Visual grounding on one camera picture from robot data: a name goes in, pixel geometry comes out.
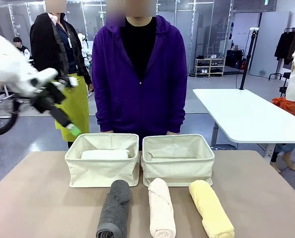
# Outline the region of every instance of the yellow rolled towel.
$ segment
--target yellow rolled towel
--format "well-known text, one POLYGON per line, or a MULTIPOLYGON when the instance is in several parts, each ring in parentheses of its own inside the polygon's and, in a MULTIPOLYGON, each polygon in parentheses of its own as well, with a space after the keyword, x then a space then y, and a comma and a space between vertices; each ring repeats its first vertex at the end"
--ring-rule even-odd
POLYGON ((211 186, 206 181, 196 180, 191 183, 189 192, 208 237, 234 238, 235 229, 211 186))

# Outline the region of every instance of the fabric basket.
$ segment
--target fabric basket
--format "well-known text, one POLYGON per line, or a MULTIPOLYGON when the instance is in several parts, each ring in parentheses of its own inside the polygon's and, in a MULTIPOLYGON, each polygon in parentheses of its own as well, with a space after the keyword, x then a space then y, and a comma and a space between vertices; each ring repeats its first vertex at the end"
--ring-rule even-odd
POLYGON ((202 135, 149 136, 143 139, 143 182, 155 178, 168 186, 189 186, 198 179, 212 185, 214 154, 202 135))
POLYGON ((82 134, 65 155, 70 171, 70 187, 110 187, 118 179, 136 186, 139 178, 138 135, 82 134), (86 150, 129 150, 127 160, 81 159, 86 150))

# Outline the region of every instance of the gray rolled towel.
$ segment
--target gray rolled towel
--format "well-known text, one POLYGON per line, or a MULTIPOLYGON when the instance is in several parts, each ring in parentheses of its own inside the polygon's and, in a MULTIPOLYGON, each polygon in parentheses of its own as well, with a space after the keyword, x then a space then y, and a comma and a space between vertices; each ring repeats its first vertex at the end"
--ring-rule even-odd
POLYGON ((131 191, 127 182, 116 180, 101 210, 97 238, 126 238, 131 191))

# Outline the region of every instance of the black stand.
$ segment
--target black stand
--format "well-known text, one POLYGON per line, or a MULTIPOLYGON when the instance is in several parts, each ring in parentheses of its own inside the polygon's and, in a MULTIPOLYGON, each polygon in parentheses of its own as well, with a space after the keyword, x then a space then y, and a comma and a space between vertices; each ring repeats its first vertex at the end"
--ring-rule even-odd
POLYGON ((251 53, 252 53, 252 50, 253 50, 253 44, 254 44, 254 39, 256 37, 256 31, 253 31, 253 34, 251 36, 251 44, 250 44, 250 48, 248 50, 248 54, 247 54, 247 57, 246 57, 246 62, 245 62, 245 69, 244 69, 244 72, 243 72, 243 76, 242 76, 242 82, 241 82, 241 86, 240 86, 240 90, 243 90, 244 88, 244 82, 245 82, 245 78, 246 78, 246 74, 247 74, 247 69, 249 67, 249 63, 250 63, 250 59, 251 59, 251 53))

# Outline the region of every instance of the orange skirt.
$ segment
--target orange skirt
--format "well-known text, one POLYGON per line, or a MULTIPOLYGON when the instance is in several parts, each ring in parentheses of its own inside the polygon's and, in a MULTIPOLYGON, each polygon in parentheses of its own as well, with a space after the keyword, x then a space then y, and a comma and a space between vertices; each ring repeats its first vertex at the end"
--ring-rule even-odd
POLYGON ((286 98, 274 98, 272 103, 295 116, 295 102, 288 101, 286 98))

